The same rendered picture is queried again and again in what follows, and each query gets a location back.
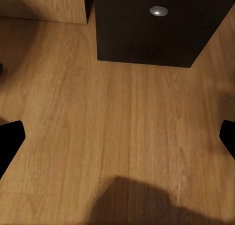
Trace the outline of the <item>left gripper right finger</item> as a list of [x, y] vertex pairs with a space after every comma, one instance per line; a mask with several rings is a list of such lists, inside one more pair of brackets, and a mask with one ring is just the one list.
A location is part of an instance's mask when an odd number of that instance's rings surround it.
[[235, 160], [235, 122], [224, 120], [219, 137]]

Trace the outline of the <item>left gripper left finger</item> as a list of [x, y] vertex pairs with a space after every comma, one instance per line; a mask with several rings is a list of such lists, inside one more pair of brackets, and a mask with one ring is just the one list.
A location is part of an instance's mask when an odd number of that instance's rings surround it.
[[23, 123], [18, 120], [0, 125], [0, 179], [25, 139]]

